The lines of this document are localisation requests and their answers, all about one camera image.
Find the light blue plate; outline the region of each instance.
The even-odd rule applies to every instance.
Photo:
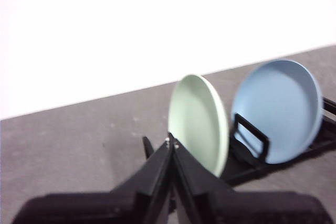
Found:
[[[300,155],[321,126],[323,101],[318,83],[301,64],[275,60],[254,70],[240,85],[232,120],[239,113],[270,139],[266,162],[277,164]],[[261,142],[239,125],[237,140],[257,157]]]

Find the dish rack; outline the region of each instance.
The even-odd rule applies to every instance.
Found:
[[[323,98],[324,110],[336,116],[336,103]],[[254,157],[250,150],[235,138],[238,126],[245,127],[261,142],[263,149],[258,157]],[[336,121],[323,116],[320,131],[313,143],[298,157],[281,164],[267,164],[265,159],[268,154],[270,139],[259,129],[254,127],[241,115],[235,115],[233,128],[230,132],[230,148],[228,158],[221,179],[230,186],[236,186],[249,180],[261,178],[269,173],[288,168],[304,159],[318,156],[322,152],[336,148]]]

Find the gray floor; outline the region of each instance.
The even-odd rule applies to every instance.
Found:
[[[336,46],[290,56],[336,100]],[[239,83],[255,65],[212,73],[229,112]],[[174,84],[152,87],[1,121],[1,223],[29,198],[56,192],[107,191],[144,163],[141,136],[158,147],[167,132]],[[336,151],[238,186],[317,196],[336,220]],[[176,223],[176,215],[169,223]]]

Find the white wall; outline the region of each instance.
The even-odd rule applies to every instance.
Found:
[[[336,0],[1,0],[0,119],[336,43]]]

